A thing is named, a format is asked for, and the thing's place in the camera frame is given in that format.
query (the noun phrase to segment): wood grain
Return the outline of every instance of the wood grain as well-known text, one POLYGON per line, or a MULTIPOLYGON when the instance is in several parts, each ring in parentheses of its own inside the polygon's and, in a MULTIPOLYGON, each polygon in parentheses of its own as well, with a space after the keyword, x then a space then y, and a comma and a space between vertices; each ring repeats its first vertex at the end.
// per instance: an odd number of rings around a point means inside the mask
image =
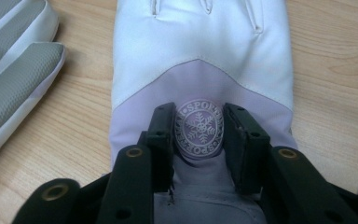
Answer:
MULTIPOLYGON (((0 150, 0 223, 58 177, 82 186, 109 172, 117 1, 50 0, 66 63, 0 150)), ((287 0, 295 67, 293 133, 328 181, 358 190, 358 0, 287 0)))

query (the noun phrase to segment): lavender glove panel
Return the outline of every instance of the lavender glove panel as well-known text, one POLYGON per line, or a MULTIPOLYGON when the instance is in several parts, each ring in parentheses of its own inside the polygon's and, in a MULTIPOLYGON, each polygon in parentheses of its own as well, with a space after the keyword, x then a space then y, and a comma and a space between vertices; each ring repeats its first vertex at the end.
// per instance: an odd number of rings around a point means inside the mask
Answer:
POLYGON ((246 90, 220 69, 196 60, 168 70, 114 111, 109 135, 112 164, 120 149, 135 144, 141 131, 147 130, 155 107, 168 102, 181 107, 199 99, 219 106, 232 103, 246 108, 271 136, 273 146, 296 148, 290 134, 291 110, 246 90))

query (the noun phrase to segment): white glove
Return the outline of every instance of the white glove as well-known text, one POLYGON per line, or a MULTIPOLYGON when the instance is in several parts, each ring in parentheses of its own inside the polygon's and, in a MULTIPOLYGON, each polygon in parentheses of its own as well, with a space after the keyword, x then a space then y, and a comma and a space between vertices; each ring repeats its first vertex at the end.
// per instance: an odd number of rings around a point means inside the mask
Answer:
POLYGON ((0 0, 0 147, 62 67, 63 45, 46 43, 57 27, 45 0, 0 0))
POLYGON ((179 203, 169 207, 156 195, 156 223, 263 223, 257 205, 234 193, 221 108, 246 108, 273 146, 296 148, 284 0, 118 0, 114 72, 112 164, 147 130, 155 107, 178 108, 179 203))

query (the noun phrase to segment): black mechanical part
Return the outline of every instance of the black mechanical part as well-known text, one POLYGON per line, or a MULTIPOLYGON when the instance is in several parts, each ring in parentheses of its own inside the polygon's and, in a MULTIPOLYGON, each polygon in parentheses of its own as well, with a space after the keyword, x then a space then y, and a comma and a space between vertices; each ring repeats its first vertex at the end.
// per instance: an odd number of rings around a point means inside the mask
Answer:
POLYGON ((153 223, 151 161, 151 152, 144 146, 125 147, 118 152, 95 223, 153 223))
POLYGON ((223 148, 235 189, 240 194, 260 193, 269 150, 269 135, 240 106, 225 104, 223 116, 223 148))
POLYGON ((357 224, 358 216, 301 152, 275 147, 261 195, 268 223, 357 224))
POLYGON ((152 153, 154 192, 167 192, 172 186, 175 108, 174 103, 158 106, 145 133, 145 145, 152 153))
MULTIPOLYGON (((174 104, 158 107, 138 145, 117 155, 114 170, 80 188, 71 179, 39 187, 13 223, 153 223, 154 192, 172 186, 174 104)), ((307 158, 269 136, 243 108, 224 108, 224 149, 236 191, 261 191, 268 224, 358 223, 358 195, 327 183, 307 158)))

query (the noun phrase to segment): embroidered emblem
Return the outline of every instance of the embroidered emblem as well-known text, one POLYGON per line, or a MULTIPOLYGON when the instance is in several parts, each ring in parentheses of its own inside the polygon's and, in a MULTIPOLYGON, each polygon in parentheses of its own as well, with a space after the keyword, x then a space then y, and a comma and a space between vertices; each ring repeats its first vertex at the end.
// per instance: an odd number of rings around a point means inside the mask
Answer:
POLYGON ((211 101, 191 101, 177 111, 176 144, 191 159, 216 155, 222 146, 223 129, 222 110, 211 101))

